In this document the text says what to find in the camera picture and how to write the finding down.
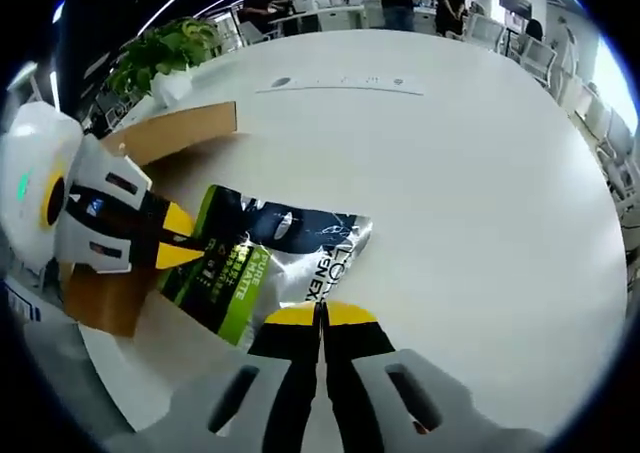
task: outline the green leaves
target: green leaves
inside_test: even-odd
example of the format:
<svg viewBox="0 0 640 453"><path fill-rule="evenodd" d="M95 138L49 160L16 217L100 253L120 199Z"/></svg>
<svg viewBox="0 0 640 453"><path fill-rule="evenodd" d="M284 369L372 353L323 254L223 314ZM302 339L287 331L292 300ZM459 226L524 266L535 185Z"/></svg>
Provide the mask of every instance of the green leaves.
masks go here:
<svg viewBox="0 0 640 453"><path fill-rule="evenodd" d="M107 84L120 96L149 93L157 73L168 75L172 71L184 71L187 66L197 66L218 56L221 44L214 26L193 18L147 29L123 47L124 55Z"/></svg>

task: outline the green led light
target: green led light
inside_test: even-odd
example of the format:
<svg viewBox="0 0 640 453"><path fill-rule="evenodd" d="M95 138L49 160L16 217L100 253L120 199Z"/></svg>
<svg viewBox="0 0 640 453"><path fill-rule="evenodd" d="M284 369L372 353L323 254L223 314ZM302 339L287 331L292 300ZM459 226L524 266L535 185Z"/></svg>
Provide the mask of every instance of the green led light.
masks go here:
<svg viewBox="0 0 640 453"><path fill-rule="evenodd" d="M18 185L18 200L24 200L24 195L27 193L27 185L29 184L29 177L31 176L31 171L25 173L20 178L20 185Z"/></svg>

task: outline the white flower pot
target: white flower pot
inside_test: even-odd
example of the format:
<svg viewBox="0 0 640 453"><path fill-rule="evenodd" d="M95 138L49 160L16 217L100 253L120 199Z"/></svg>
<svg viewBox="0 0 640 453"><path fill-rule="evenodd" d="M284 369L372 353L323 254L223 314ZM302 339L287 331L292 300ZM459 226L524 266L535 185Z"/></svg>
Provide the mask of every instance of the white flower pot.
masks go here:
<svg viewBox="0 0 640 453"><path fill-rule="evenodd" d="M172 71L168 75L158 73L151 80L151 95L162 107L175 106L192 89L189 70Z"/></svg>

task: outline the cardboard piece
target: cardboard piece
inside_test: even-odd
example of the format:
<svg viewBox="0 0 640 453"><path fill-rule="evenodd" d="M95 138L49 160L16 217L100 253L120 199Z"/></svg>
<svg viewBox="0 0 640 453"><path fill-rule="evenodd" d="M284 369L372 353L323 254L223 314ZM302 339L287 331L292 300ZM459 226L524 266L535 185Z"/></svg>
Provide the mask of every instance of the cardboard piece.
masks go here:
<svg viewBox="0 0 640 453"><path fill-rule="evenodd" d="M112 154L124 150L145 169L153 161L234 133L236 127L235 103L221 103L145 120L112 133L102 143ZM152 171L150 168L147 174L153 180ZM179 168L173 171L179 174ZM68 272L70 268L61 265L61 269ZM91 328L132 337L158 275L156 270L136 268L125 274L99 275L87 265L76 265L62 281L65 313Z"/></svg>

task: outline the potted plant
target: potted plant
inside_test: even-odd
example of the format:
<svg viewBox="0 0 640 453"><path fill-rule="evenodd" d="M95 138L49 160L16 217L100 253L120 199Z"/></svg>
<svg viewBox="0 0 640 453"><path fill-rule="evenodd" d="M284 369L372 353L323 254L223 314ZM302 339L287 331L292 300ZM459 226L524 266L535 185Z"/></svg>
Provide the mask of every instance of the potted plant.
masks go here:
<svg viewBox="0 0 640 453"><path fill-rule="evenodd" d="M123 46L108 85L122 97L151 93L168 106L191 89L188 69L220 55L220 45L216 28L193 18L148 29Z"/></svg>

